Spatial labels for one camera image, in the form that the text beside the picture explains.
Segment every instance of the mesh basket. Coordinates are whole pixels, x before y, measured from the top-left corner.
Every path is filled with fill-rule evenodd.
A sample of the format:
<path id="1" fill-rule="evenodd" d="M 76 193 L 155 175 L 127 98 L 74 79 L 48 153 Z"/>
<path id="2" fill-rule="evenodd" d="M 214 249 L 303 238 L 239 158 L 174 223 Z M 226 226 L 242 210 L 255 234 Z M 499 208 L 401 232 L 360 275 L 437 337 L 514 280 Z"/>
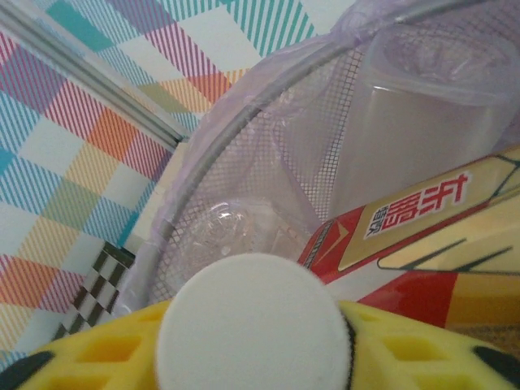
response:
<path id="1" fill-rule="evenodd" d="M 366 43 L 395 23 L 466 37 L 500 36 L 520 50 L 520 2 L 361 0 L 331 33 L 261 61 L 221 98 L 190 141 L 180 176 L 159 210 L 115 307 L 140 309 L 176 294 L 182 251 L 215 205 L 253 197 L 282 210 L 302 235 L 326 220 Z M 497 148 L 520 140 L 520 120 Z M 215 259 L 191 268 L 194 273 Z"/>

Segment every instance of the checkered pattern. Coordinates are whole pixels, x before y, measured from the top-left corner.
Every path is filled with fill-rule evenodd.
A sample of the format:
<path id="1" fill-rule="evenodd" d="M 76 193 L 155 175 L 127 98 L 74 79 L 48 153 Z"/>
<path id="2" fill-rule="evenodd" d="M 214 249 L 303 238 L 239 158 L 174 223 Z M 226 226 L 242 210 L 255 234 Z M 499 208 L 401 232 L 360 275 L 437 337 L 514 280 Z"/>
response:
<path id="1" fill-rule="evenodd" d="M 170 157 L 0 31 L 0 368 L 50 340 L 103 243 L 126 241 Z M 99 299 L 109 284 L 94 289 Z"/>
<path id="2" fill-rule="evenodd" d="M 84 56 L 101 58 L 189 131 L 246 70 L 275 50 L 327 33 L 353 3 L 30 1 L 45 13 L 41 19 L 48 29 L 56 24 L 65 28 L 76 51 L 86 47 Z"/>
<path id="3" fill-rule="evenodd" d="M 90 329 L 112 319 L 111 312 L 133 255 L 106 243 L 83 286 L 69 306 L 55 339 Z"/>

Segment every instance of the plaid pattern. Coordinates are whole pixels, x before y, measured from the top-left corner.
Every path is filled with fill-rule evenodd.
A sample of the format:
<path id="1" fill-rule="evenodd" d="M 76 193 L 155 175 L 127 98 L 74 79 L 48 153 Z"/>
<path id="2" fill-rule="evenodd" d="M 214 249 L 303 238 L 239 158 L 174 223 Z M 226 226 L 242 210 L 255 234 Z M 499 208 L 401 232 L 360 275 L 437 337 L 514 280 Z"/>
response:
<path id="1" fill-rule="evenodd" d="M 327 33 L 353 0 L 31 0 L 189 131 L 240 76 L 275 50 Z"/>
<path id="2" fill-rule="evenodd" d="M 105 244 L 83 286 L 69 306 L 54 339 L 90 329 L 112 319 L 112 307 L 119 294 L 117 288 L 133 259 L 131 253 L 116 249 L 109 243 Z"/>
<path id="3" fill-rule="evenodd" d="M 0 369 L 50 340 L 104 242 L 126 241 L 170 157 L 0 31 Z"/>

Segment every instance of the black plastic piece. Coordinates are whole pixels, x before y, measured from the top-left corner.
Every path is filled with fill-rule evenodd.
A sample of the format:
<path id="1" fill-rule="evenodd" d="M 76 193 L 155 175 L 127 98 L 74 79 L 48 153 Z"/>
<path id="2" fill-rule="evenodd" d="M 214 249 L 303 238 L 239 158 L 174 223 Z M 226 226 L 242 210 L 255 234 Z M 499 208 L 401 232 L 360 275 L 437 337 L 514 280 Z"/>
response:
<path id="1" fill-rule="evenodd" d="M 515 388 L 520 388 L 520 361 L 513 355 L 488 347 L 474 347 L 473 352 Z"/>
<path id="2" fill-rule="evenodd" d="M 6 370 L 0 372 L 0 390 L 16 390 L 50 362 L 53 357 L 52 352 L 44 351 L 17 360 Z"/>

